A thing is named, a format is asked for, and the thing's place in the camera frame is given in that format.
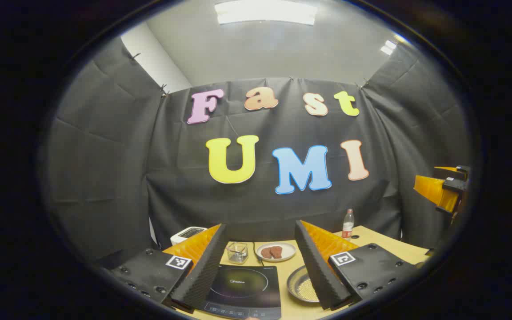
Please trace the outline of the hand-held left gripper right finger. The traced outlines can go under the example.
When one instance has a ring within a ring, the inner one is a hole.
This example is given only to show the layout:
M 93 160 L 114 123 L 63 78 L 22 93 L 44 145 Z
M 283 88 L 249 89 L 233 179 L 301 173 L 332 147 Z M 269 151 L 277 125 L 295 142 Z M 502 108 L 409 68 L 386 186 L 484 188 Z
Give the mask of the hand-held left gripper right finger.
M 365 304 L 416 271 L 376 243 L 357 246 L 303 220 L 296 222 L 295 239 L 324 309 Z

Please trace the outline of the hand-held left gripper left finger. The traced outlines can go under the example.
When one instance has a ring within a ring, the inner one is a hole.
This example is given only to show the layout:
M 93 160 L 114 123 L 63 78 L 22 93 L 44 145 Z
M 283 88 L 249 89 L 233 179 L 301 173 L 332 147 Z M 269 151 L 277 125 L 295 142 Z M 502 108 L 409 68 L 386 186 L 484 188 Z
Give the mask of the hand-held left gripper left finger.
M 108 272 L 154 304 L 193 312 L 203 307 L 228 242 L 227 225 L 218 224 L 165 250 L 146 248 Z

